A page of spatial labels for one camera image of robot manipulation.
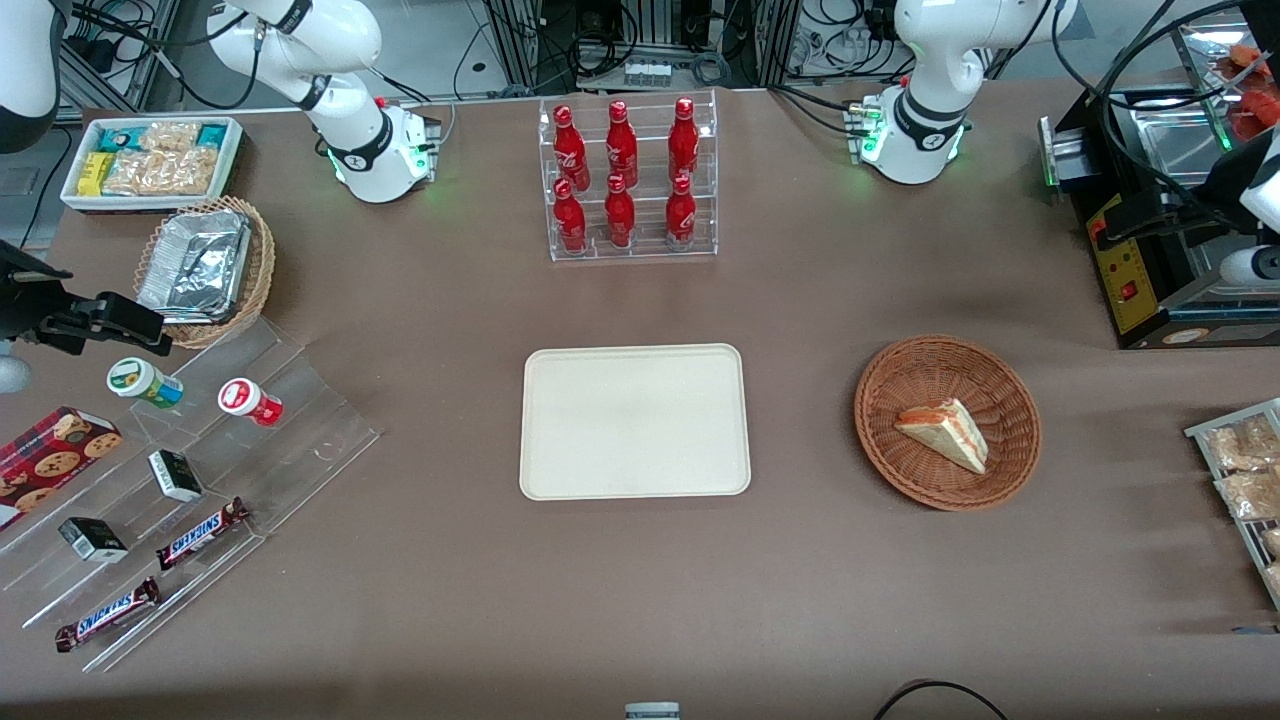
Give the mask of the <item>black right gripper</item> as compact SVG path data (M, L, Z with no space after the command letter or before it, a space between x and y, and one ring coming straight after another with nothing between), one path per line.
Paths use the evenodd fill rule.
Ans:
M15 245L1 242L1 332L4 340L47 345L81 355L93 337L95 318L86 300L67 292L73 277ZM97 337L131 345L160 357L172 352L164 316L115 292L97 295Z

